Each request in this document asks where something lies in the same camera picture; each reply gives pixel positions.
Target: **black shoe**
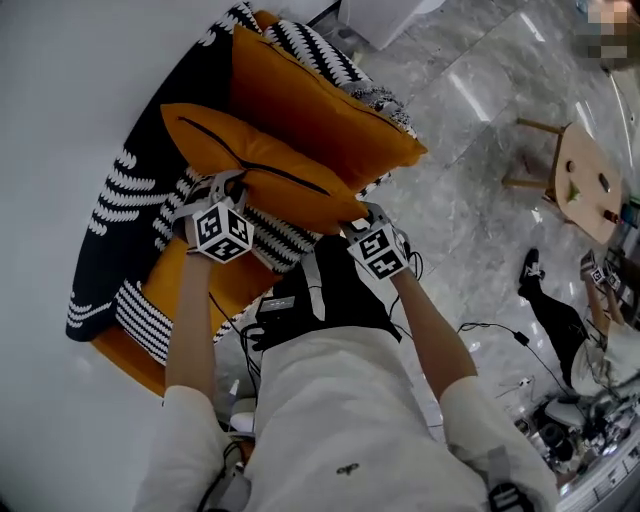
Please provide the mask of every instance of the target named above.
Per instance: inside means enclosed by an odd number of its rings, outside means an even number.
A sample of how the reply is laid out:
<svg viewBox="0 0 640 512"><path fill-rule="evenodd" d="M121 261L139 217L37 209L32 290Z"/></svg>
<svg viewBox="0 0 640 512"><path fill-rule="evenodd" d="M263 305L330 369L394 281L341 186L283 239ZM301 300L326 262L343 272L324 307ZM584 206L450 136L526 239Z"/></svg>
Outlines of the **black shoe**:
<svg viewBox="0 0 640 512"><path fill-rule="evenodd" d="M524 285L529 278L538 279L539 281L544 279L544 270L540 269L539 258L540 253L538 249L531 249L527 253L527 257L524 259L524 265L522 266L522 272L520 272L521 285Z"/></svg>

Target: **white cube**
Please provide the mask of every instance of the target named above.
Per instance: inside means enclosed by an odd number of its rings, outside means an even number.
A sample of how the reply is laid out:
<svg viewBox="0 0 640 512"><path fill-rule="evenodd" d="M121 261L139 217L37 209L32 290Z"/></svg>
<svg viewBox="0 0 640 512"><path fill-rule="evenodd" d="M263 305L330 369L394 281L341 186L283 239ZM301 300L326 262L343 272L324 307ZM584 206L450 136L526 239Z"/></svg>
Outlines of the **white cube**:
<svg viewBox="0 0 640 512"><path fill-rule="evenodd" d="M223 203L193 214L198 252L220 263L241 256L253 245L253 225Z"/></svg>
<svg viewBox="0 0 640 512"><path fill-rule="evenodd" d="M404 243L391 224L384 224L349 246L348 250L378 281L397 274L409 265Z"/></svg>

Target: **person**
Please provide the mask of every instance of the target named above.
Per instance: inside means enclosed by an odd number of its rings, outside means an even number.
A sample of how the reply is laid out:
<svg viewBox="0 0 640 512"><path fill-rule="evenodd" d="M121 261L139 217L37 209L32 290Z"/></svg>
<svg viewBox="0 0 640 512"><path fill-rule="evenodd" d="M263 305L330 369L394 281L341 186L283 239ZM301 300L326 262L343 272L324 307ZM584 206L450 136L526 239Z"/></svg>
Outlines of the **person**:
<svg viewBox="0 0 640 512"><path fill-rule="evenodd" d="M581 260L580 278L584 281L593 325L602 340L593 340L578 312L571 306L546 295L540 286L545 277L539 251L531 249L520 273L518 295L527 299L560 360L566 384L583 396L610 391L640 371L640 335L625 324L614 290L605 282L605 315L592 277L597 267L592 251Z"/></svg>
<svg viewBox="0 0 640 512"><path fill-rule="evenodd" d="M212 262L186 257L163 409L135 511L208 510L203 499L215 510L488 511L501 498L518 510L555 510L553 473L483 393L456 331L404 269L391 283L440 403L448 449L431 438L397 331L347 247L326 236L308 256L317 263L324 315L313 314L305 265L274 287L274 296L294 294L296 311L291 324L265 327L255 448L230 483L239 450L212 406Z"/></svg>

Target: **shirt sleeve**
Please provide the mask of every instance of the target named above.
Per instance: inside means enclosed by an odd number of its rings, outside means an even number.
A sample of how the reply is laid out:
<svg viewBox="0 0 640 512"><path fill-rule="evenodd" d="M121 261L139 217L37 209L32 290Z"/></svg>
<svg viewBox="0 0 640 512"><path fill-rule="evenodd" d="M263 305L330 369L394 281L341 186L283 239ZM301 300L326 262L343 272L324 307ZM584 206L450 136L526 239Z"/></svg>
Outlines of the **shirt sleeve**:
<svg viewBox="0 0 640 512"><path fill-rule="evenodd" d="M222 469L228 443L204 394L184 386L167 389L134 512L196 510Z"/></svg>
<svg viewBox="0 0 640 512"><path fill-rule="evenodd" d="M442 394L440 408L451 453L479 474L489 490L511 482L536 511L556 509L559 496L553 472L498 403L480 389L477 377L451 384Z"/></svg>

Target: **plug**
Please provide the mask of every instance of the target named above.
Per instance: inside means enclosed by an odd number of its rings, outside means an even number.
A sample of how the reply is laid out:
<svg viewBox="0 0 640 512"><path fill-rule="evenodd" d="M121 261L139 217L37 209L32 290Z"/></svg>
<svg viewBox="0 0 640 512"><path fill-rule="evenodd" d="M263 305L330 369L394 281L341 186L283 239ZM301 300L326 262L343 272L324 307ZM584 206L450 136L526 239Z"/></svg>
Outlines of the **plug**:
<svg viewBox="0 0 640 512"><path fill-rule="evenodd" d="M527 338L524 334L522 334L520 331L518 332L514 332L513 333L513 337L516 339L516 341L518 343L520 343L520 345L522 345L523 347L526 347L529 344L529 338Z"/></svg>

